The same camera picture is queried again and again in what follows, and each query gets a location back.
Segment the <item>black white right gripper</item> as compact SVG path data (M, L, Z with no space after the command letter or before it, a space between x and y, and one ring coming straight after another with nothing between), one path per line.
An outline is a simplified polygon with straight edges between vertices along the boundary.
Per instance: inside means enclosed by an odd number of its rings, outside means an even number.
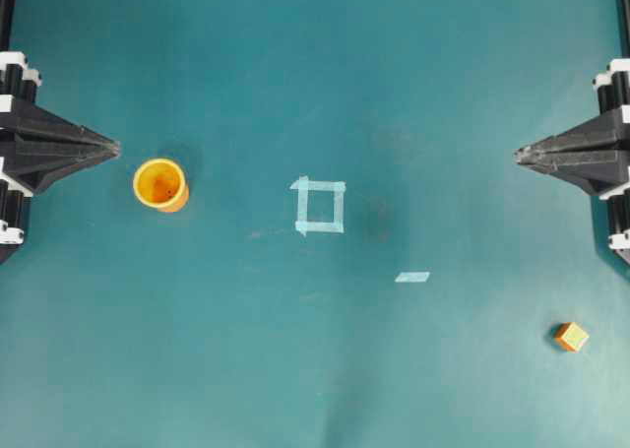
M629 59L613 59L593 80L601 115L521 147L515 161L606 203L608 248L629 263Z

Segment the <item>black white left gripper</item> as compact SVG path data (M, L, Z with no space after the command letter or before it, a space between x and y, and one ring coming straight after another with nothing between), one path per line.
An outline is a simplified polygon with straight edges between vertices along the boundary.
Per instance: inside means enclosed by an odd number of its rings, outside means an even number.
M1 52L1 263L25 244L33 194L75 172L116 159L120 144L34 104L39 72L20 51ZM18 134L83 145L10 148Z

